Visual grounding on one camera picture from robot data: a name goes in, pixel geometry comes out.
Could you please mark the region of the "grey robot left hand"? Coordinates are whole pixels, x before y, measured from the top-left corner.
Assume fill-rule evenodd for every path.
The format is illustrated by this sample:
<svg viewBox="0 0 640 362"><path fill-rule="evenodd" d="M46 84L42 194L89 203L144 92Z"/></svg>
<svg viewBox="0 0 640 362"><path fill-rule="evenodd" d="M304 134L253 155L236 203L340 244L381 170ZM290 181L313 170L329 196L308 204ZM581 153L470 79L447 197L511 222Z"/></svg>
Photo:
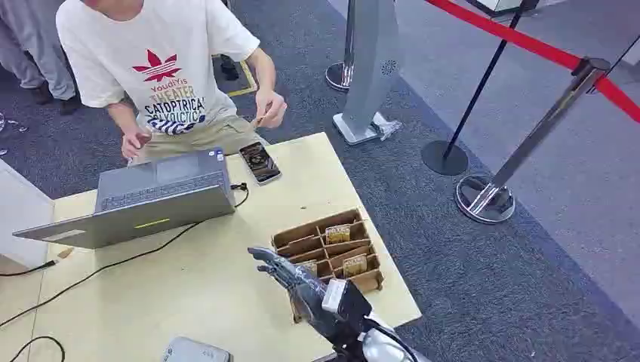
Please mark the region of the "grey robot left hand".
<svg viewBox="0 0 640 362"><path fill-rule="evenodd" d="M161 362L231 362L230 352L184 336L171 340Z"/></svg>

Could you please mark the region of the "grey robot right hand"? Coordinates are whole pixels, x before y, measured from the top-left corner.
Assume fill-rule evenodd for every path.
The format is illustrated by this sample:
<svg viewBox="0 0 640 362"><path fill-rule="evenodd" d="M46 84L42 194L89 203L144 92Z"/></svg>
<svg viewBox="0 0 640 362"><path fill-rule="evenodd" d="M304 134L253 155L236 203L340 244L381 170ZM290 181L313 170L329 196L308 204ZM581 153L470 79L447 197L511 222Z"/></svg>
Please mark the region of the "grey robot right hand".
<svg viewBox="0 0 640 362"><path fill-rule="evenodd" d="M285 288L302 319L332 345L341 347L359 339L360 332L322 308L327 286L308 269L264 247L249 247L248 252L262 262L257 270L269 274Z"/></svg>

